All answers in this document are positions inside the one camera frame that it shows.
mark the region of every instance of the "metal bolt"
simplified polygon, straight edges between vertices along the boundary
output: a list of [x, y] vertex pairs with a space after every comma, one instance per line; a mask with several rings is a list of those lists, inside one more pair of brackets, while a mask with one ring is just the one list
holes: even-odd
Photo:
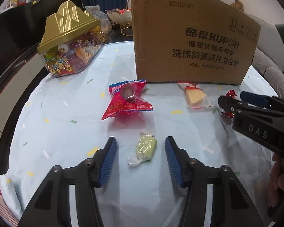
[[85, 163], [87, 165], [90, 165], [91, 163], [93, 163], [93, 159], [92, 158], [88, 158], [88, 159], [85, 160]]
[[189, 162], [191, 164], [195, 165], [195, 164], [197, 164], [198, 161], [195, 158], [192, 158], [192, 159], [189, 160]]
[[54, 166], [54, 167], [53, 167], [53, 171], [54, 171], [54, 172], [58, 172], [59, 170], [60, 170], [60, 166]]
[[223, 165], [222, 166], [223, 171], [229, 171], [229, 166], [228, 165]]

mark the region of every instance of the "gray sofa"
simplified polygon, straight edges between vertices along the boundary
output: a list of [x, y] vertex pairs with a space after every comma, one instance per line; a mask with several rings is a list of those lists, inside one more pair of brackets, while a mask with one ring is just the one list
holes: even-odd
[[273, 87], [279, 97], [284, 98], [284, 44], [277, 29], [253, 15], [261, 25], [258, 45], [252, 66]]

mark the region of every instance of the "gold lid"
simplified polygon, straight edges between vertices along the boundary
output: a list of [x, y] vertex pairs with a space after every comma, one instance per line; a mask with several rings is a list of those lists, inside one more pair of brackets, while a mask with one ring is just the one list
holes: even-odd
[[47, 17], [45, 32], [37, 51], [41, 54], [100, 24], [100, 19], [86, 13], [86, 11], [83, 12], [72, 1], [68, 0], [59, 6], [56, 13]]

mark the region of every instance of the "cardboard box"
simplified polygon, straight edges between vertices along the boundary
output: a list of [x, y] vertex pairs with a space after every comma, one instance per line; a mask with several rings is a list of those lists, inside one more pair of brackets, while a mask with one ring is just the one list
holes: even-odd
[[261, 26], [220, 0], [131, 0], [137, 78], [240, 84]]

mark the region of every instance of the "white bowl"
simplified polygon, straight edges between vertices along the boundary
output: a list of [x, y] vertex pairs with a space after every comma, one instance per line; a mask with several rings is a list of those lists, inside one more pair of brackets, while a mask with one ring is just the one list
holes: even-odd
[[107, 13], [108, 17], [115, 23], [125, 25], [132, 22], [131, 11], [126, 10], [124, 13]]

